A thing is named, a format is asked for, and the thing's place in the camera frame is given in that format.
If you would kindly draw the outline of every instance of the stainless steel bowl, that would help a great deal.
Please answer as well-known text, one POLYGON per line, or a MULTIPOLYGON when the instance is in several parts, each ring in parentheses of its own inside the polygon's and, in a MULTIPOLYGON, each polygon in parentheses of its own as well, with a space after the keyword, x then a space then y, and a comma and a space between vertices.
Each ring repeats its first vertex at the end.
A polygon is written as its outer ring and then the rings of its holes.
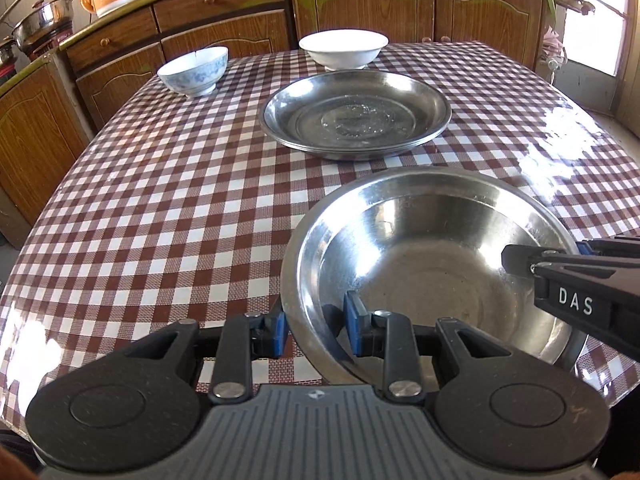
MULTIPOLYGON (((457 317, 571 369, 586 336, 533 305, 533 279, 507 274, 507 244, 577 253, 542 205, 500 180, 449 168, 399 168, 342 186, 301 220, 287 246, 280 293, 296 341, 331 383, 380 384, 382 362, 354 358, 323 305, 357 290, 370 310, 415 324, 457 317)), ((436 389, 430 358, 426 385, 436 389)))
POLYGON ((34 10, 12 32, 15 43, 25 54, 29 54, 45 36, 70 27, 74 18, 73 0, 37 1, 34 10))
POLYGON ((439 136, 451 108, 440 91, 405 75, 341 70, 279 90, 259 117, 285 146, 335 160, 366 160, 439 136))

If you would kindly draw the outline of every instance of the floor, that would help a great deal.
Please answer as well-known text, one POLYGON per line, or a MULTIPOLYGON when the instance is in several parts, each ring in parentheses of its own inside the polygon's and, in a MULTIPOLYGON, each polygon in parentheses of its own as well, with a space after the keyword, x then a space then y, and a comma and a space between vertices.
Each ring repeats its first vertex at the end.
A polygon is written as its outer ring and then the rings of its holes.
POLYGON ((596 124, 608 132, 640 166, 640 139, 612 117, 603 116, 595 112, 591 112, 590 115, 596 121, 596 124))
POLYGON ((0 291, 2 291, 20 251, 14 249, 2 235, 0 235, 0 244, 2 244, 0 245, 0 291))

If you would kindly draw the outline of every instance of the cooking pot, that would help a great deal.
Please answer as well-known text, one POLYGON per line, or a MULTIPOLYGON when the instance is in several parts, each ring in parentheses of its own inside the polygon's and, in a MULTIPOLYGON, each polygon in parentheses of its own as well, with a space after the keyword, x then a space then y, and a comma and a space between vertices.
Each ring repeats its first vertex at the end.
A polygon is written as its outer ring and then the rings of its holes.
POLYGON ((35 2, 33 9, 36 10, 14 28, 13 35, 18 48, 29 55, 45 38, 50 38, 57 31, 70 29, 74 18, 72 1, 35 2))
POLYGON ((0 40, 0 71, 15 64, 14 44, 15 40, 11 36, 0 40))
POLYGON ((477 172, 398 168, 355 180, 313 206, 287 245, 280 294, 291 333, 330 383, 380 385, 382 362, 354 357, 338 332, 344 294, 356 290, 369 310, 431 326, 456 317, 571 370, 586 336, 534 306, 533 278, 502 268, 507 244, 578 252, 542 204, 477 172))

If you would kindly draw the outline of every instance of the blue and white porcelain bowl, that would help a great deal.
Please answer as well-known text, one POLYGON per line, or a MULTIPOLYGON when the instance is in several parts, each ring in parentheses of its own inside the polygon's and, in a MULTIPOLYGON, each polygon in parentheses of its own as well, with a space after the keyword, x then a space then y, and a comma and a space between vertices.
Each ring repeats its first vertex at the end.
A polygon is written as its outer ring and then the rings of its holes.
POLYGON ((169 90, 187 97, 201 97, 213 92, 226 70, 229 50, 212 46, 190 52, 166 63, 158 76, 169 90))

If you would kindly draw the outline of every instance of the red and white checkered tablecloth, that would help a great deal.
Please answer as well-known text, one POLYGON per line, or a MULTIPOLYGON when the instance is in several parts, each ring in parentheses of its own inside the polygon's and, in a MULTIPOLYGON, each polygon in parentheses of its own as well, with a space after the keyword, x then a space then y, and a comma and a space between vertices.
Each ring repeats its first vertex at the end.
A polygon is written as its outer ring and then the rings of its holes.
MULTIPOLYGON (((323 70, 303 52, 232 60, 219 89, 187 99, 152 78, 69 171, 1 298, 0 413, 22 416, 42 381, 184 317, 217 326, 266 312, 290 234, 341 184, 395 166, 480 171, 536 197, 575 238, 638 232, 640 171, 580 108, 480 43, 395 44, 370 68, 439 88, 453 117, 427 145, 331 162, 278 145, 258 124, 268 96, 323 70)), ((610 404, 640 368, 590 339, 578 373, 610 404)), ((209 379, 206 363, 201 380, 209 379)), ((319 381, 292 343, 256 382, 319 381)))

